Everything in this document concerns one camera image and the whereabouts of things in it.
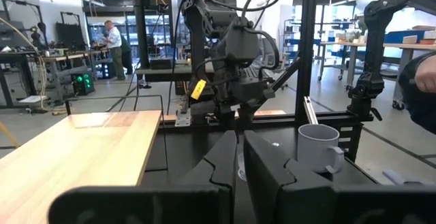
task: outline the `person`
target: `person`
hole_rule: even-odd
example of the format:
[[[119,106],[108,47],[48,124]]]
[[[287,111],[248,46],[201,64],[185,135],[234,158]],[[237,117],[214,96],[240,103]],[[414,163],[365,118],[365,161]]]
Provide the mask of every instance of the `person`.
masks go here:
[[[129,42],[121,35],[121,52],[123,60],[123,67],[127,69],[127,75],[133,74],[133,67],[131,66],[131,47]]]
[[[412,121],[436,134],[436,52],[411,60],[400,73],[399,84]]]
[[[125,80],[123,69],[123,51],[121,50],[121,34],[120,31],[114,26],[111,20],[107,20],[104,26],[108,30],[108,36],[103,37],[107,43],[112,62],[114,64],[117,80]]]

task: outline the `black sleeve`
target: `black sleeve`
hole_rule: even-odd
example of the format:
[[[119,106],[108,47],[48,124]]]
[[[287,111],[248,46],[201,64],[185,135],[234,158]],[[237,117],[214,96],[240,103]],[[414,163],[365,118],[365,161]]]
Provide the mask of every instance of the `black sleeve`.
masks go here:
[[[436,55],[436,51],[411,60],[399,74],[399,85],[403,102],[412,121],[426,130],[436,133],[436,94],[423,93],[414,82],[410,82],[415,78],[416,70],[421,62],[433,55]]]

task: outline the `white shirt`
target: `white shirt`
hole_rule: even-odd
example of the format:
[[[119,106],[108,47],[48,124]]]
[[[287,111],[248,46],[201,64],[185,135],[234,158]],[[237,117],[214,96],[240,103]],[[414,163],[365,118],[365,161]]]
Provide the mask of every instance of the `white shirt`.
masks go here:
[[[121,47],[121,34],[116,27],[109,30],[108,40],[108,48]]]

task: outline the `dark pants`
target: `dark pants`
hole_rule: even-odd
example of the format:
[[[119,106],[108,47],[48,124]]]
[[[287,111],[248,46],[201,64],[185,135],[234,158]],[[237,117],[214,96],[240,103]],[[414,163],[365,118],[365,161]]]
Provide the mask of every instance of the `dark pants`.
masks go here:
[[[116,77],[119,80],[124,80],[124,69],[123,69],[123,52],[121,47],[114,47],[110,49],[110,55],[112,56],[112,62],[114,64]]]
[[[127,68],[127,74],[133,73],[133,67],[131,66],[131,51],[124,52],[122,56],[123,67]]]

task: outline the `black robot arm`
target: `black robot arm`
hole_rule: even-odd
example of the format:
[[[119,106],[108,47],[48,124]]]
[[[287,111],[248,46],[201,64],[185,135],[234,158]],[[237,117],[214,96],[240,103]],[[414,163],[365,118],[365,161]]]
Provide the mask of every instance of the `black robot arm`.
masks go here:
[[[384,89],[384,81],[380,74],[384,53],[384,36],[386,27],[395,12],[410,6],[417,10],[436,15],[436,0],[377,0],[365,7],[364,21],[368,27],[367,51],[362,75],[356,86],[348,93],[352,99],[348,111],[352,114],[367,117],[370,112],[381,120],[371,100],[375,99]]]

